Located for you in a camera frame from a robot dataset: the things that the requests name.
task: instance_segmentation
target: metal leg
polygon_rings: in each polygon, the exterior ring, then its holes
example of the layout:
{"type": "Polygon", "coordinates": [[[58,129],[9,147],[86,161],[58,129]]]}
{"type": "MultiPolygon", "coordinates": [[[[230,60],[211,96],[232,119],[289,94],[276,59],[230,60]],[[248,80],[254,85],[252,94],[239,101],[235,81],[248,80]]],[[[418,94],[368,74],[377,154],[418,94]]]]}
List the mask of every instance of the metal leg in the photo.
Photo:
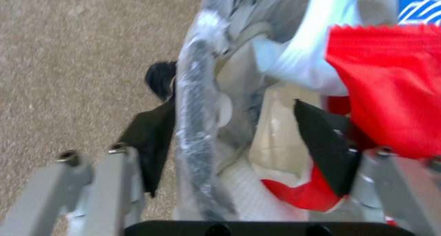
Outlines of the metal leg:
{"type": "Polygon", "coordinates": [[[140,222],[144,196],[137,152],[119,146],[109,153],[96,169],[84,236],[118,236],[140,222]]]}
{"type": "Polygon", "coordinates": [[[37,170],[0,228],[2,236],[50,235],[57,217],[72,212],[82,189],[92,181],[90,164],[68,151],[59,162],[37,170]]]}

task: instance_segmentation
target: bolt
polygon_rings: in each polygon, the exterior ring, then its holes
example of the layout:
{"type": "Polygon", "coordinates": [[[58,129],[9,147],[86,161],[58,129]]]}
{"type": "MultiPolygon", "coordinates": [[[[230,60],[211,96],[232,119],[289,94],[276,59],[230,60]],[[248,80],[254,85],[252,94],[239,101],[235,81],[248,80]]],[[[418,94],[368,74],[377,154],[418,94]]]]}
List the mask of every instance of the bolt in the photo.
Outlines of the bolt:
{"type": "Polygon", "coordinates": [[[64,151],[58,157],[57,162],[75,167],[80,164],[79,154],[75,150],[64,151]]]}
{"type": "Polygon", "coordinates": [[[118,142],[115,145],[112,145],[109,150],[109,154],[118,154],[124,153],[127,154],[127,145],[124,142],[118,142]]]}

